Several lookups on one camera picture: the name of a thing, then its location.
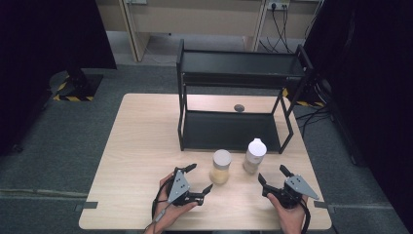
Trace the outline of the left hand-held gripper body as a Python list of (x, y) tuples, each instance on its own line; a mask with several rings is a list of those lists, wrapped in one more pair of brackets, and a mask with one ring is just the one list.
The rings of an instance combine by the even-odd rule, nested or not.
[(176, 168), (174, 170), (171, 185), (167, 188), (167, 202), (175, 206), (184, 206), (196, 202), (198, 206), (201, 206), (205, 195), (190, 191), (190, 184), (185, 178), (186, 173), (182, 172), (182, 169)]

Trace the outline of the jar with yellow powder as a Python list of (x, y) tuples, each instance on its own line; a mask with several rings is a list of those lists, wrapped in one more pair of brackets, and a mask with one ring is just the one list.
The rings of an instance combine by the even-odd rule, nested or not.
[(229, 178), (229, 168), (232, 163), (231, 153), (225, 149), (217, 150), (212, 156), (212, 169), (209, 177), (213, 183), (223, 184)]

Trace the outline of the black two-tier metal rack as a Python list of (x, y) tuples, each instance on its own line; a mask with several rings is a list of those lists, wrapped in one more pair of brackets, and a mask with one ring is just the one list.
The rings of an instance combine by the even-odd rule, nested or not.
[(258, 137), (269, 151), (283, 153), (288, 141), (280, 141), (273, 110), (264, 113), (237, 109), (194, 110), (188, 107), (187, 89), (252, 88), (282, 93), (294, 87), (292, 96), (284, 99), (282, 95), (277, 95), (274, 103), (275, 108), (282, 110), (288, 129), (286, 139), (292, 139), (289, 116), (313, 70), (301, 45), (293, 54), (268, 54), (189, 50), (180, 42), (176, 58), (180, 148), (246, 151), (248, 144)]

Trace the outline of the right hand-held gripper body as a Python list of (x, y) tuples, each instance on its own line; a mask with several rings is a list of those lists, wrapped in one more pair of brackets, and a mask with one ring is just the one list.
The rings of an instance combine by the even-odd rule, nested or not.
[(276, 188), (268, 183), (264, 187), (262, 186), (262, 196), (267, 197), (269, 193), (277, 197), (285, 209), (295, 208), (301, 201), (303, 195), (315, 200), (319, 199), (319, 195), (300, 175), (287, 177), (284, 181), (283, 188)]

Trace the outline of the white wall power socket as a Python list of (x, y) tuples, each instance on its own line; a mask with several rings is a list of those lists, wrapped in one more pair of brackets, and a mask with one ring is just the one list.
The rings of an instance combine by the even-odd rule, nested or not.
[(289, 8), (290, 0), (267, 0), (267, 9), (270, 11), (286, 11)]

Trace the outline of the dark curtain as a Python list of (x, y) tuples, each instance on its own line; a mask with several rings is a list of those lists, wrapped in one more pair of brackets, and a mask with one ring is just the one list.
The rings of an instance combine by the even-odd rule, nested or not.
[(305, 49), (352, 152), (413, 234), (413, 0), (323, 0)]
[(50, 95), (50, 79), (116, 63), (96, 0), (0, 0), (0, 156)]

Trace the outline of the jar with pale grey powder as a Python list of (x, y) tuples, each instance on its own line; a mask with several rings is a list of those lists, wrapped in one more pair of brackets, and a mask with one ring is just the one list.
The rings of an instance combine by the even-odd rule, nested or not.
[(255, 138), (247, 147), (243, 162), (244, 170), (251, 175), (255, 174), (266, 153), (267, 146), (260, 138)]

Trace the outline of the person's right hand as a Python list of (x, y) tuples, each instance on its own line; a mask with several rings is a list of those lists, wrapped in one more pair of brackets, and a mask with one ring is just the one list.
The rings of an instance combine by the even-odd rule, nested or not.
[(269, 193), (267, 198), (274, 206), (278, 213), (279, 223), (283, 234), (301, 234), (305, 218), (304, 209), (296, 207), (294, 209), (285, 209), (277, 197)]

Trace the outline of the person's left hand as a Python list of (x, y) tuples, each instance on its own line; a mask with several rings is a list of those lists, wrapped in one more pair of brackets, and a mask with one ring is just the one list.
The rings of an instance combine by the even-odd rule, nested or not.
[(144, 229), (143, 234), (162, 234), (171, 227), (182, 215), (197, 207), (197, 203), (189, 203), (184, 206), (175, 206), (167, 202), (167, 182), (171, 180), (173, 173), (162, 178), (159, 182), (159, 190), (155, 196), (154, 218)]

